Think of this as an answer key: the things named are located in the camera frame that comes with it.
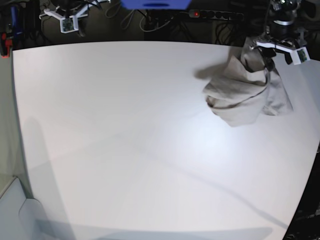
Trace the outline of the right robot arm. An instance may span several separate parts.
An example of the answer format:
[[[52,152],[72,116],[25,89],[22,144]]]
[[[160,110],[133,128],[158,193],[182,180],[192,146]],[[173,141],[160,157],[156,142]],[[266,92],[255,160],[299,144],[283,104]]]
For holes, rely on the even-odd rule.
[[[50,2],[62,11],[75,11],[84,6],[82,0],[51,0]]]

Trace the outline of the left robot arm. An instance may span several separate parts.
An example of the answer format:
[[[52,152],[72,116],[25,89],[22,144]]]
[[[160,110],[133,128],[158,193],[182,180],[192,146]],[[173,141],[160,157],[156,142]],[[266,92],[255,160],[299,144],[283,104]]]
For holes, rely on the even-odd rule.
[[[263,23],[263,33],[255,40],[258,48],[283,53],[288,65],[300,65],[303,48],[303,31],[295,24],[300,0],[271,0]]]

